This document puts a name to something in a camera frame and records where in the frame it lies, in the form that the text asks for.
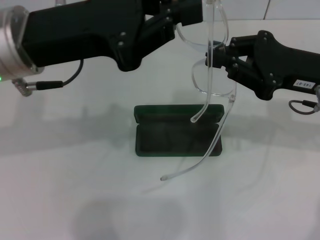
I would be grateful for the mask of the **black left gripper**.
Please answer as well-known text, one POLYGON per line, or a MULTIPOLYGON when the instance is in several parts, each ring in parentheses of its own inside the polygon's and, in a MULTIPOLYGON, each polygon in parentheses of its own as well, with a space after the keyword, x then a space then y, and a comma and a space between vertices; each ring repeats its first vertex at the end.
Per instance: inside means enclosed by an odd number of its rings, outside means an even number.
POLYGON ((137 69, 144 24, 140 0, 85 0, 29 14, 22 46, 38 67, 109 57, 123 72, 137 69))

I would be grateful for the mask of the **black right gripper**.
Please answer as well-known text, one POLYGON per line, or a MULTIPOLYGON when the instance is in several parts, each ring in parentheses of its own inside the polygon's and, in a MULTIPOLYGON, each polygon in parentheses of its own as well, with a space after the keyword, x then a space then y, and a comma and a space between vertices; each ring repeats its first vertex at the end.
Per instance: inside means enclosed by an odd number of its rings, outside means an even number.
POLYGON ((232 57, 247 56, 254 61, 256 66, 239 58, 219 61, 216 57, 211 63, 211 58, 206 56, 205 65, 225 67, 229 79, 254 91, 261 100, 271 100, 279 89, 314 95, 320 85, 320 55, 284 46, 269 31, 232 37, 229 45, 214 41, 213 47, 216 52, 223 51, 232 57))

